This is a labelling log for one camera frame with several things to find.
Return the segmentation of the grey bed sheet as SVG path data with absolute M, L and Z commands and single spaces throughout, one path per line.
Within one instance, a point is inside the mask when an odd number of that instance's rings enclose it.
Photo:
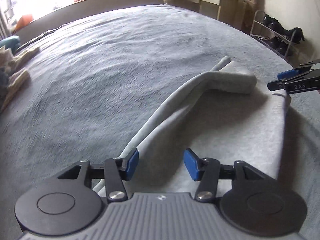
M 97 157 L 106 144 L 106 117 L 115 113 L 111 96 L 126 63 L 221 55 L 283 60 L 226 24 L 166 5 L 83 18 L 38 46 L 40 53 L 27 65 L 31 81 L 1 114 L 1 239 L 21 234 L 14 206 L 25 191 L 80 159 L 104 161 Z M 272 80 L 288 69 L 287 63 Z M 292 96 L 276 177 L 308 205 L 302 235 L 319 239 L 317 92 Z

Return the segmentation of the metal shoe rack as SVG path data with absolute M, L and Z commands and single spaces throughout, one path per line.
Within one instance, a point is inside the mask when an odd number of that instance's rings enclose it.
M 298 55 L 299 45 L 305 42 L 301 28 L 286 30 L 276 18 L 261 10 L 254 14 L 249 35 L 283 59 Z

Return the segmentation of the beige checked garment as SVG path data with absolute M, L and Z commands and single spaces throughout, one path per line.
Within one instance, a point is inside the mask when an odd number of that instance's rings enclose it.
M 14 56 L 10 48 L 1 46 L 1 112 L 3 112 L 19 89 L 30 79 L 25 65 L 40 52 L 40 48 L 28 49 Z

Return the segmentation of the white desk with drawers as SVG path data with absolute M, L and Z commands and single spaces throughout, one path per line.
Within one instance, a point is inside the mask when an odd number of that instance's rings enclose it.
M 175 0 L 175 4 L 240 30 L 248 0 Z

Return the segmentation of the grey sweatshirt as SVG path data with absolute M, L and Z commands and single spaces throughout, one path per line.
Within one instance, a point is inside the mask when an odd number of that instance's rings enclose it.
M 244 160 L 278 175 L 289 98 L 266 84 L 283 60 L 255 55 L 128 62 L 111 96 L 98 160 L 134 147 L 140 160 L 130 191 L 194 192 L 183 150 L 225 164 Z

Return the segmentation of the teal blue duvet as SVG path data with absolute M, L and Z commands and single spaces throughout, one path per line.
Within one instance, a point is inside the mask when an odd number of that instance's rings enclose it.
M 20 37 L 16 35 L 7 37 L 0 41 L 0 47 L 2 48 L 3 46 L 5 46 L 6 49 L 10 48 L 13 54 L 20 47 L 20 45 L 21 45 Z

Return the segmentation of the orange bag on sill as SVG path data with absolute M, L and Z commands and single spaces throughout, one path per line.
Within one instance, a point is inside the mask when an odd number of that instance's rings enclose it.
M 29 23 L 34 20 L 32 15 L 23 15 L 16 24 L 15 32 L 21 30 L 26 27 Z

